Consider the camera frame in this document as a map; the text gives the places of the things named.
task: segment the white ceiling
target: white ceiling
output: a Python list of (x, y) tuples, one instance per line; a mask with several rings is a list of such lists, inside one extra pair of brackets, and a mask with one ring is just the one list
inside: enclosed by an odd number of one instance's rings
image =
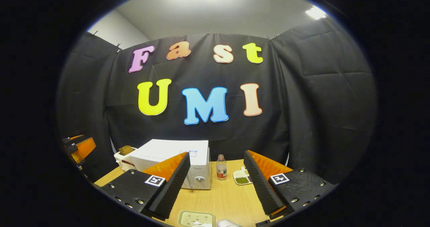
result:
[(195, 33), (270, 38), (313, 21), (305, 0), (129, 0), (117, 11), (150, 40)]

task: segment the bottle label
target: bottle label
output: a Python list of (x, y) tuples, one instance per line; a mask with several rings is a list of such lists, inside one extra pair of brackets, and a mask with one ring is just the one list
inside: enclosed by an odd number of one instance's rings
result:
[(219, 177), (219, 178), (225, 178), (225, 177), (227, 177), (227, 169), (224, 169), (224, 170), (216, 170), (216, 175), (217, 175), (217, 177)]

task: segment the plastic bottle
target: plastic bottle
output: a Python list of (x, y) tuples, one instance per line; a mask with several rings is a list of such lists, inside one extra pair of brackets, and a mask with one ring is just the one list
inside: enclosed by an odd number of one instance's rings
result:
[(223, 154), (219, 154), (218, 160), (216, 161), (216, 176), (220, 181), (227, 179), (227, 163)]

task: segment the microwave knob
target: microwave knob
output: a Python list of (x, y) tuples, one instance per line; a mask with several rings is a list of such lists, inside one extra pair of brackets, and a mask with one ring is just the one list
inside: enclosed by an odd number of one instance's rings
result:
[(204, 177), (196, 177), (196, 180), (201, 183), (202, 181), (205, 180), (205, 178)]

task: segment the white microwave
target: white microwave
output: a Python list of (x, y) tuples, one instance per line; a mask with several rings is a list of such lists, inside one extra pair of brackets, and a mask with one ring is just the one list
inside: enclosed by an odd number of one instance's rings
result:
[(182, 188), (210, 189), (211, 169), (208, 140), (150, 140), (127, 156), (136, 170), (144, 171), (182, 152), (189, 152), (191, 166)]

